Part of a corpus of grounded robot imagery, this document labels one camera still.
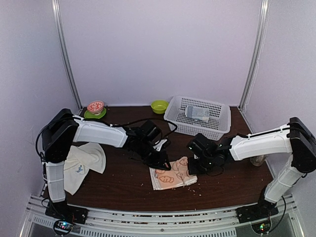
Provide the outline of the orange bunny pattern towel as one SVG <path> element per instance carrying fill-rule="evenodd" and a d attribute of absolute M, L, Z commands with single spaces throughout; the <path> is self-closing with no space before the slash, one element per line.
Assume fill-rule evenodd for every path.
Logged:
<path fill-rule="evenodd" d="M 173 161 L 170 165 L 171 170 L 169 171 L 149 168 L 154 191 L 189 186 L 198 181 L 196 175 L 189 174 L 187 157 Z"/>

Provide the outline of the white towel blue print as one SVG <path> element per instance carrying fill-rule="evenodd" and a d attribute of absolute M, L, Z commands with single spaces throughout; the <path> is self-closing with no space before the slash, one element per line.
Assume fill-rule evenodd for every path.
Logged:
<path fill-rule="evenodd" d="M 74 195 L 90 170 L 102 174 L 106 168 L 106 154 L 97 143 L 71 146 L 64 164 L 64 189 Z"/>

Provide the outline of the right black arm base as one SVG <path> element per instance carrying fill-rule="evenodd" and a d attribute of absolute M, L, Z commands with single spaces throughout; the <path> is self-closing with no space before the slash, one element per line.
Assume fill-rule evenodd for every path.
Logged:
<path fill-rule="evenodd" d="M 269 218 L 279 213 L 276 203 L 260 201 L 257 204 L 243 206 L 236 209 L 239 223 L 253 222 L 260 219 Z"/>

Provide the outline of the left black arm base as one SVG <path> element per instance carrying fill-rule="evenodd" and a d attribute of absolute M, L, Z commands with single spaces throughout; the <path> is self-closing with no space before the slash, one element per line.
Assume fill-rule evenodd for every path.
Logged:
<path fill-rule="evenodd" d="M 67 200 L 61 202 L 53 202 L 50 198 L 48 200 L 49 202 L 45 211 L 46 216 L 64 220 L 71 224 L 86 223 L 88 215 L 86 208 L 70 206 L 67 204 Z"/>

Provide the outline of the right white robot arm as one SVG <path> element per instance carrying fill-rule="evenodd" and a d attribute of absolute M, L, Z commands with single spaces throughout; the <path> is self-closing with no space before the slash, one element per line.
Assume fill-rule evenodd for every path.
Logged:
<path fill-rule="evenodd" d="M 224 139 L 219 145 L 198 133 L 187 148 L 194 154 L 188 161 L 190 174 L 207 173 L 229 161 L 289 154 L 285 167 L 262 190 L 253 207 L 253 214 L 258 218 L 265 217 L 302 176 L 316 169 L 316 138 L 298 117 L 292 117 L 289 123 L 272 130 Z"/>

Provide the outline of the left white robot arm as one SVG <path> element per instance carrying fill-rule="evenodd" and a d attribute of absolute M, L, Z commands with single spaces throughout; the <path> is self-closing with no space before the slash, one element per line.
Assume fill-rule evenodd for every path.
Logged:
<path fill-rule="evenodd" d="M 139 121 L 141 126 L 136 126 L 135 121 L 107 123 L 96 118 L 76 116 L 70 109 L 64 108 L 42 129 L 42 161 L 54 214 L 60 219 L 67 219 L 71 215 L 71 208 L 66 205 L 64 167 L 72 152 L 77 151 L 74 143 L 101 144 L 132 151 L 150 168 L 171 169 L 165 150 L 170 141 L 167 137 L 155 141 L 162 131 L 154 123 L 154 118 Z"/>

